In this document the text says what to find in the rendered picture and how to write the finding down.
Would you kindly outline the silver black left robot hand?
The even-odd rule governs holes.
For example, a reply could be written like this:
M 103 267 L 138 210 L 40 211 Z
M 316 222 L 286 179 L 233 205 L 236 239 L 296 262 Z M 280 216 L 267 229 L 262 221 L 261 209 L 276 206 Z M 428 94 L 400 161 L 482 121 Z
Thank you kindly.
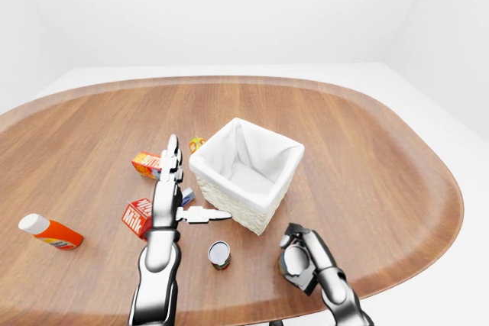
M 166 150 L 160 158 L 161 174 L 154 190 L 152 205 L 152 228 L 175 229 L 178 221 L 189 224 L 206 224 L 210 220 L 225 220 L 232 217 L 227 211 L 190 206 L 181 206 L 182 192 L 179 184 L 183 181 L 182 152 L 178 138 L 171 134 Z

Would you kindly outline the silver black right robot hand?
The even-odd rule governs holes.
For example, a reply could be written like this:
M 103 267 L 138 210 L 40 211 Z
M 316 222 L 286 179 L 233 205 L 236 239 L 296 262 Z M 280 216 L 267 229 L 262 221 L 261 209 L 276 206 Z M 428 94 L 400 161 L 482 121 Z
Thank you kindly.
M 337 267 L 335 259 L 323 239 L 314 230 L 289 223 L 282 239 L 287 274 L 284 278 L 310 295 L 316 284 L 318 271 Z

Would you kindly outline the white woven basket with liner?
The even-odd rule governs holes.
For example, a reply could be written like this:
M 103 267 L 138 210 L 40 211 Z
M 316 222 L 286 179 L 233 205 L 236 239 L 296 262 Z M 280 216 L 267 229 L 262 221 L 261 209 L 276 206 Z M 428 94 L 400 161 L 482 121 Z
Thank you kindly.
M 261 235 L 287 193 L 304 146 L 234 118 L 189 158 L 204 198 Z

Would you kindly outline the red milk carton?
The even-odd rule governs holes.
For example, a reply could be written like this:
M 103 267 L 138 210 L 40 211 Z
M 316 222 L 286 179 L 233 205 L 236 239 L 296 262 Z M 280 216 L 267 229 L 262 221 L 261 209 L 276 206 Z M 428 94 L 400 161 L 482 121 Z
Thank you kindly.
M 142 240 L 146 240 L 146 233 L 152 225 L 152 202 L 142 198 L 129 202 L 121 220 Z

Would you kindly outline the orange butter box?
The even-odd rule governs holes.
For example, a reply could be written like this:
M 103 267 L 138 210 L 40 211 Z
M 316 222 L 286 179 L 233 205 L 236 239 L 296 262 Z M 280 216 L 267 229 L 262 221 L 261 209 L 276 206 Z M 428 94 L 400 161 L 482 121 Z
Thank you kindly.
M 159 155 L 141 151 L 131 163 L 142 176 L 152 179 L 160 178 L 161 168 Z

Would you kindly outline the tin with red green label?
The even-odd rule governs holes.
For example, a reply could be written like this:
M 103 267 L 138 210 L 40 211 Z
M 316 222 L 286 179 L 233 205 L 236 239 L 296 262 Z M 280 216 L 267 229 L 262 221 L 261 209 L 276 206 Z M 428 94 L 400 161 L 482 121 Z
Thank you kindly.
M 226 269 L 231 262 L 229 245 L 222 240 L 216 241 L 209 248 L 208 258 L 216 270 Z

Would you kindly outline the orange bottle with white cap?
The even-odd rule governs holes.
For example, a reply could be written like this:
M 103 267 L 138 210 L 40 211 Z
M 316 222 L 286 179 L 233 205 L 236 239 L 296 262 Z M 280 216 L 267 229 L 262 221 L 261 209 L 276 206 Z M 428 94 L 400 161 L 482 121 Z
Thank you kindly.
M 71 250 L 83 242 L 83 236 L 63 224 L 32 213 L 23 217 L 18 227 L 39 240 L 61 250 Z

